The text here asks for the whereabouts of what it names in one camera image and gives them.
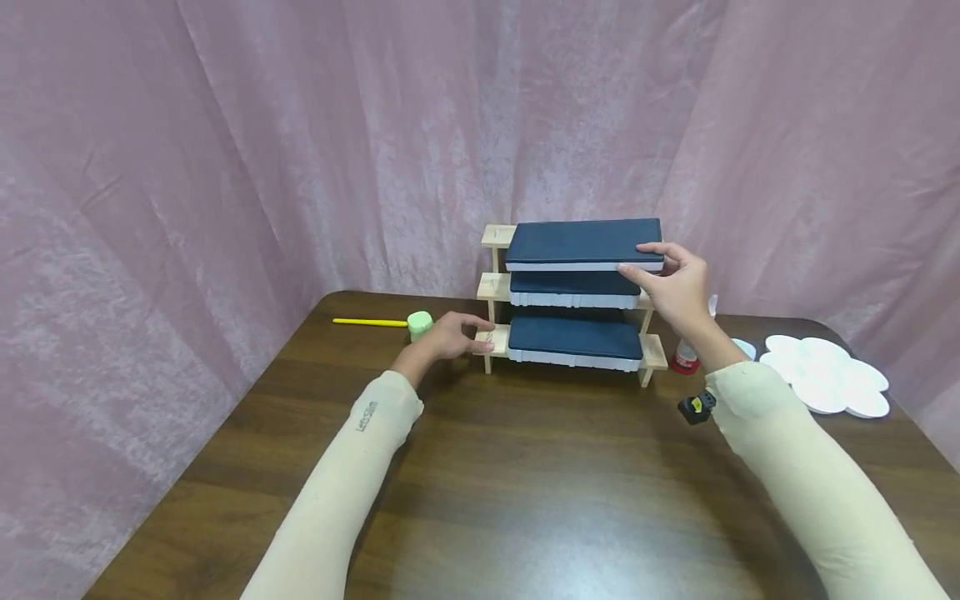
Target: brown table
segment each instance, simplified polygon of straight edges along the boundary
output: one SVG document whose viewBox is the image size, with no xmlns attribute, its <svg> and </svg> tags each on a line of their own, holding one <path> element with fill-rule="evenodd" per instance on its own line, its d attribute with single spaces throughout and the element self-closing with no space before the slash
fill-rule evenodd
<svg viewBox="0 0 960 600">
<path fill-rule="evenodd" d="M 341 292 L 324 298 L 90 599 L 237 598 L 364 386 L 390 366 L 420 309 L 470 300 Z M 720 317 L 762 347 L 772 333 L 842 341 L 795 319 Z M 652 330 L 672 351 L 659 319 Z M 715 425 L 676 410 L 699 374 L 439 365 L 354 552 L 347 598 L 816 598 L 823 590 L 763 489 Z M 960 598 L 960 476 L 895 407 L 820 423 L 886 496 Z"/>
</svg>

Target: yellow marker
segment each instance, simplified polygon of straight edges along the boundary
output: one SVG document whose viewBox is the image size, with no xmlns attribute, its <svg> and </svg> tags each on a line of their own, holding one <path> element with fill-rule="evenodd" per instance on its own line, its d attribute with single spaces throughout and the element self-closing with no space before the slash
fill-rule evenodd
<svg viewBox="0 0 960 600">
<path fill-rule="evenodd" d="M 388 321 L 385 319 L 334 319 L 334 323 L 347 325 L 374 325 L 377 327 L 405 327 L 406 321 Z"/>
</svg>

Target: black device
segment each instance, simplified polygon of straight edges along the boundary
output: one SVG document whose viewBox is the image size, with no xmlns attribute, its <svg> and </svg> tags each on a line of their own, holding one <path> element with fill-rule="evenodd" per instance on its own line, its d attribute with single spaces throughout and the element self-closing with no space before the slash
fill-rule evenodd
<svg viewBox="0 0 960 600">
<path fill-rule="evenodd" d="M 686 422 L 691 425 L 698 425 L 706 422 L 710 418 L 713 407 L 717 405 L 717 399 L 707 390 L 703 390 L 698 396 L 691 396 L 681 400 L 677 405 L 680 414 L 684 416 Z"/>
</svg>

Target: small green container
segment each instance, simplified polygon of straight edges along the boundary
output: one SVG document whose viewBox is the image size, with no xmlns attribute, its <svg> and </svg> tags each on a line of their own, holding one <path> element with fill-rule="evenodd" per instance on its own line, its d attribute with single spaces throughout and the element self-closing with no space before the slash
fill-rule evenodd
<svg viewBox="0 0 960 600">
<path fill-rule="evenodd" d="M 410 341 L 416 342 L 421 335 L 433 326 L 433 317 L 425 310 L 419 310 L 407 317 L 407 328 L 410 329 Z"/>
</svg>

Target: wooden shelf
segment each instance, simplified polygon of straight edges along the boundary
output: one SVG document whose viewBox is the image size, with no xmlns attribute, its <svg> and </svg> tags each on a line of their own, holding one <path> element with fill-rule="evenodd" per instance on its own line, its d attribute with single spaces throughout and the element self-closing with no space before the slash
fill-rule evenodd
<svg viewBox="0 0 960 600">
<path fill-rule="evenodd" d="M 640 348 L 643 350 L 643 360 L 640 361 L 640 370 L 666 371 L 666 354 L 663 344 L 656 333 L 641 333 Z M 477 331 L 473 338 L 480 342 L 493 342 L 492 352 L 477 352 L 481 356 L 493 358 L 507 358 L 507 342 L 510 340 L 510 326 L 499 324 L 493 331 Z"/>
<path fill-rule="evenodd" d="M 477 299 L 509 303 L 510 274 L 484 273 L 480 275 L 480 285 L 477 286 Z"/>
<path fill-rule="evenodd" d="M 510 274 L 484 273 L 480 275 L 480 285 L 477 286 L 478 300 L 493 300 L 494 302 L 510 303 Z M 640 297 L 636 309 L 652 310 L 653 303 L 647 293 L 640 290 Z"/>
<path fill-rule="evenodd" d="M 640 348 L 643 350 L 643 361 L 640 362 L 641 369 L 666 371 L 669 365 L 659 335 L 656 333 L 641 333 Z"/>
<path fill-rule="evenodd" d="M 507 340 L 510 339 L 510 326 L 499 324 L 493 331 L 477 331 L 473 339 L 478 342 L 493 342 L 492 352 L 476 352 L 482 356 L 507 358 Z"/>
<path fill-rule="evenodd" d="M 514 240 L 514 231 L 516 231 L 516 225 L 487 225 L 483 230 L 480 246 L 506 250 Z"/>
</svg>

